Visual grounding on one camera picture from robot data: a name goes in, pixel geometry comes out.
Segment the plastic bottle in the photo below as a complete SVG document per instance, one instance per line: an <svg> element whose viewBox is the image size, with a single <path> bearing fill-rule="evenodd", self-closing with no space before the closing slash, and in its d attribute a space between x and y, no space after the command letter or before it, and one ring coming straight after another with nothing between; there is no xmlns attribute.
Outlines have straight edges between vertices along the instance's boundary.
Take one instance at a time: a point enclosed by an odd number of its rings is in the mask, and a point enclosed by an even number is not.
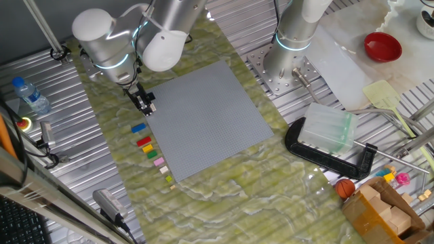
<svg viewBox="0 0 434 244"><path fill-rule="evenodd" d="M44 115L50 111L50 102L32 83L25 82L21 77L15 77L12 84L16 95L23 99L35 113Z"/></svg>

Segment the small orange ball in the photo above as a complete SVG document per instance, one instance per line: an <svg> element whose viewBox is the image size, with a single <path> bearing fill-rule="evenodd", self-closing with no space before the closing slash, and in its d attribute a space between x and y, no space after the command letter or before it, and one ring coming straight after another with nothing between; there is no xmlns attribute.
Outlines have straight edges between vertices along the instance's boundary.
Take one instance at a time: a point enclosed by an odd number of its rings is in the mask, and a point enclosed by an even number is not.
<svg viewBox="0 0 434 244"><path fill-rule="evenodd" d="M343 200L351 197L351 195L355 192L355 185L352 181L348 179L339 180L336 185L334 185L334 189L338 193L339 197Z"/></svg>

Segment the black clamp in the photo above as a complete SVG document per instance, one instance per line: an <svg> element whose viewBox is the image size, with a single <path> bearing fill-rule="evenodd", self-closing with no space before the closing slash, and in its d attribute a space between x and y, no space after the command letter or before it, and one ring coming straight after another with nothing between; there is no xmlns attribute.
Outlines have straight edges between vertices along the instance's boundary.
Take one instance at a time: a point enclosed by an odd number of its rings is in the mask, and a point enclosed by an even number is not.
<svg viewBox="0 0 434 244"><path fill-rule="evenodd" d="M370 175L372 163L377 152L377 147L371 144L366 144L361 160L357 165L348 163L342 159L333 157L328 153L321 152L310 146L298 142L298 137L303 128L306 118L296 120L285 136L286 148L294 155L299 156L307 161L315 163L319 166L335 171L348 178L361 180Z"/></svg>

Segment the bottle cap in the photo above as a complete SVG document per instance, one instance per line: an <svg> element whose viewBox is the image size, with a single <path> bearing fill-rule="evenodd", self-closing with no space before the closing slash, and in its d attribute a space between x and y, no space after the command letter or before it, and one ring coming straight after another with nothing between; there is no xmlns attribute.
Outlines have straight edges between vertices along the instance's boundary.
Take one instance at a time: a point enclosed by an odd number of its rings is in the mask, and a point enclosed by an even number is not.
<svg viewBox="0 0 434 244"><path fill-rule="evenodd" d="M12 80L12 85L14 85L14 87L22 87L24 85L24 79L21 77L15 77Z"/></svg>

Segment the pink toy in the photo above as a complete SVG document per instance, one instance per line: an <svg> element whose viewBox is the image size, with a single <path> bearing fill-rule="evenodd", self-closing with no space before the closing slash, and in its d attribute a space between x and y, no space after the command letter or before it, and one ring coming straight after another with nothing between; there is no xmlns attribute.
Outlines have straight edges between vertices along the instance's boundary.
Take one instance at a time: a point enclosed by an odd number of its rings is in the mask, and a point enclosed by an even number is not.
<svg viewBox="0 0 434 244"><path fill-rule="evenodd" d="M408 184L410 184L410 176L407 173L400 173L397 176L395 176L395 179L401 185L408 185Z"/></svg>

